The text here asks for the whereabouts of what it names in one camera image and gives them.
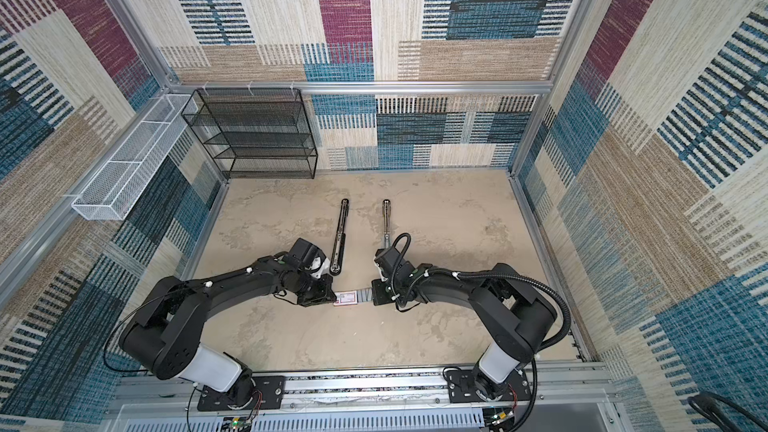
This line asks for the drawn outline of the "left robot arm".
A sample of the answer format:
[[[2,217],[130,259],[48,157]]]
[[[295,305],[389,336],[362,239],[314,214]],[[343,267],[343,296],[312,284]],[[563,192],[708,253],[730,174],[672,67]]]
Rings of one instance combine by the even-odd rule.
[[[203,387],[216,410],[253,407],[263,396],[252,370],[201,342],[208,319],[245,301],[290,292],[299,306],[334,303],[331,261],[305,239],[287,252],[212,277],[165,277],[127,322],[118,345],[160,380],[182,378]]]

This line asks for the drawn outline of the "grey staple tray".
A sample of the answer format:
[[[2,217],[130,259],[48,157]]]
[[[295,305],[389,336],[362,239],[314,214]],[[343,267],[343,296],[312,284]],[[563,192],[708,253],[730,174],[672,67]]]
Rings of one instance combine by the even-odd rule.
[[[359,289],[356,291],[356,298],[358,303],[371,302],[373,292],[371,288]]]

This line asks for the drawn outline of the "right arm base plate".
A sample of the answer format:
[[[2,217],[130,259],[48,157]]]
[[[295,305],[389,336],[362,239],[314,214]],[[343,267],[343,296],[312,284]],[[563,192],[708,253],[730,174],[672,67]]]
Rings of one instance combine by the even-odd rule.
[[[522,371],[513,370],[501,383],[495,383],[479,370],[448,366],[442,369],[451,403],[519,402],[531,397],[532,381]]]

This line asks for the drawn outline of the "red white staple box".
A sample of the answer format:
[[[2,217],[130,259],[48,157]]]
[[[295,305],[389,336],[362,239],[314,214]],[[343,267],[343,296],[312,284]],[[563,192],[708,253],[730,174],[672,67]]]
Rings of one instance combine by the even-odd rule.
[[[339,292],[336,294],[335,306],[350,306],[358,304],[356,291]]]

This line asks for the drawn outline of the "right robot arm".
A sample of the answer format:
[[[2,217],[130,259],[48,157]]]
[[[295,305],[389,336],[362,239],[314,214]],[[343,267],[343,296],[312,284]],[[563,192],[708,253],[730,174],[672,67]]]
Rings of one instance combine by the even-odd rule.
[[[431,264],[415,267],[395,247],[377,250],[374,263],[380,274],[372,282],[376,306],[392,304],[406,312],[408,304],[448,303],[474,311],[491,337],[469,380],[482,400],[501,399],[510,389],[511,374],[532,365],[538,352],[570,332],[565,300],[552,287],[505,263],[479,272]]]

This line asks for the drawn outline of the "grey silver stapler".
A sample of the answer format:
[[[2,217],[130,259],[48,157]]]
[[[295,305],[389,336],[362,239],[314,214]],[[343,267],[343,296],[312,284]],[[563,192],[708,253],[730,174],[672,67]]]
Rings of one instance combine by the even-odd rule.
[[[382,214],[384,222],[383,246],[389,248],[391,246],[391,201],[389,199],[382,201]]]

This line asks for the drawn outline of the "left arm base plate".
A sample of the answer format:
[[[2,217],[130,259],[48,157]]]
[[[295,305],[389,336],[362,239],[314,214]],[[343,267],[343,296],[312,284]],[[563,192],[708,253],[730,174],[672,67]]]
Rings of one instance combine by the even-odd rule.
[[[218,392],[204,386],[198,400],[198,412],[277,410],[281,407],[286,377],[256,376],[239,379],[228,391]]]

